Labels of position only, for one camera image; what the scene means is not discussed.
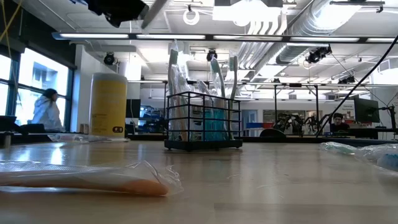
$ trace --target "hair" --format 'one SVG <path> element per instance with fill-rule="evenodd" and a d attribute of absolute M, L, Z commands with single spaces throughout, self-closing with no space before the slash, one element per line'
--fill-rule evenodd
<path fill-rule="evenodd" d="M 341 113 L 335 113 L 335 114 L 333 115 L 333 119 L 335 119 L 335 118 L 341 118 L 341 119 L 343 119 L 343 115 L 342 115 Z"/>
<path fill-rule="evenodd" d="M 46 89 L 46 90 L 44 91 L 44 93 L 43 93 L 43 96 L 45 96 L 45 97 L 47 97 L 48 99 L 50 99 L 50 100 L 53 101 L 52 96 L 53 96 L 54 94 L 58 94 L 58 92 L 57 92 L 56 90 L 54 90 L 54 89 Z"/>

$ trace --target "window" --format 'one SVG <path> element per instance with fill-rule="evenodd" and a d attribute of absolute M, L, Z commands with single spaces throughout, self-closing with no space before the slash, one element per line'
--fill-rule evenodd
<path fill-rule="evenodd" d="M 30 49 L 21 54 L 19 83 L 42 90 L 53 88 L 65 96 L 68 87 L 68 67 Z"/>
<path fill-rule="evenodd" d="M 10 79 L 11 59 L 0 55 L 0 78 L 4 80 Z"/>
<path fill-rule="evenodd" d="M 0 115 L 6 115 L 8 86 L 0 83 Z"/>
<path fill-rule="evenodd" d="M 39 99 L 42 96 L 42 94 L 21 88 L 18 89 L 18 94 L 21 100 L 17 99 L 17 107 L 15 113 L 15 115 L 17 116 L 16 124 L 18 125 L 30 124 L 34 115 L 35 102 L 37 99 Z M 65 104 L 66 104 L 66 99 L 58 97 L 57 106 L 58 109 L 60 110 L 60 119 L 62 125 L 65 119 Z"/>

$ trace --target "computer monitor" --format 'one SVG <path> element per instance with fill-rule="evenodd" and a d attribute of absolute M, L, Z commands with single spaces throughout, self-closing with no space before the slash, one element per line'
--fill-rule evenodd
<path fill-rule="evenodd" d="M 141 100 L 128 99 L 126 104 L 126 117 L 139 118 L 140 107 L 141 107 Z"/>
<path fill-rule="evenodd" d="M 380 122 L 379 102 L 375 100 L 354 99 L 355 120 L 359 122 Z"/>

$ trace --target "table surface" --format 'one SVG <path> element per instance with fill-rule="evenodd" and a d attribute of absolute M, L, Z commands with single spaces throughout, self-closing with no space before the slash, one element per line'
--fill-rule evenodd
<path fill-rule="evenodd" d="M 0 188 L 0 223 L 398 223 L 398 176 L 317 144 L 244 143 L 240 150 L 166 151 L 162 142 L 34 144 L 0 159 L 174 165 L 170 197 Z"/>

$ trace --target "yellow canister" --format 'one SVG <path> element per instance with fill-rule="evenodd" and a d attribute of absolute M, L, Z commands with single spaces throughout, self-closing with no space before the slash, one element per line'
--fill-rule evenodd
<path fill-rule="evenodd" d="M 90 134 L 123 138 L 126 98 L 126 77 L 95 73 L 91 81 Z"/>

